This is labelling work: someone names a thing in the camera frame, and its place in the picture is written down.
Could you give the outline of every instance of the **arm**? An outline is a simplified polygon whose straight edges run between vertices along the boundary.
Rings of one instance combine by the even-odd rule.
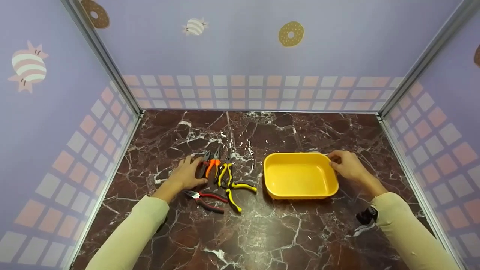
[[[152,197],[144,196],[131,214],[116,228],[100,247],[85,270],[131,270],[153,234],[164,222],[168,204],[183,189],[205,184],[196,179],[195,170],[202,158],[190,164],[191,157],[181,160],[178,167]]]
[[[412,270],[457,270],[453,257],[442,244],[418,221],[408,204],[397,194],[388,192],[371,175],[357,156],[348,151],[333,151],[330,165],[343,177],[361,184],[374,199],[378,211],[377,226]]]

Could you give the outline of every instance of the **plastic tray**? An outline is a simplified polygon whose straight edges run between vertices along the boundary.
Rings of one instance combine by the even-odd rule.
[[[264,175],[273,199],[324,199],[338,191],[330,159],[321,153],[275,153],[265,158]]]

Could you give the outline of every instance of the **purple wall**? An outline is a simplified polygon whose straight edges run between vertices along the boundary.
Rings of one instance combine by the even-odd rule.
[[[460,0],[96,2],[143,108],[377,111]],[[186,36],[193,18],[208,28]],[[304,36],[287,48],[290,21]]]
[[[134,117],[59,1],[11,1],[0,25],[0,268],[58,269]]]
[[[480,12],[387,120],[428,202],[472,269],[480,265]]]

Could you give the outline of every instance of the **brown marble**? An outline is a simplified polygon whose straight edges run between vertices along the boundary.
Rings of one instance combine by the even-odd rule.
[[[72,269],[86,267],[180,158],[214,151],[218,144],[223,157],[227,147],[232,150],[234,178],[256,185],[259,193],[234,191],[241,215],[223,204],[225,215],[206,212],[177,196],[135,269],[407,269],[376,226],[355,219],[368,201],[353,183],[340,177],[336,195],[305,201],[273,201],[263,186],[263,160],[270,153],[347,149],[426,224],[374,115],[172,110],[145,114]]]

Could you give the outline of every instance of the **beige sleeve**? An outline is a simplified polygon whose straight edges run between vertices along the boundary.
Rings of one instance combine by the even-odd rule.
[[[144,196],[100,247],[85,270],[131,270],[167,212],[165,201]]]
[[[377,226],[412,270],[457,270],[453,257],[418,221],[408,204],[395,193],[372,200],[378,211]]]

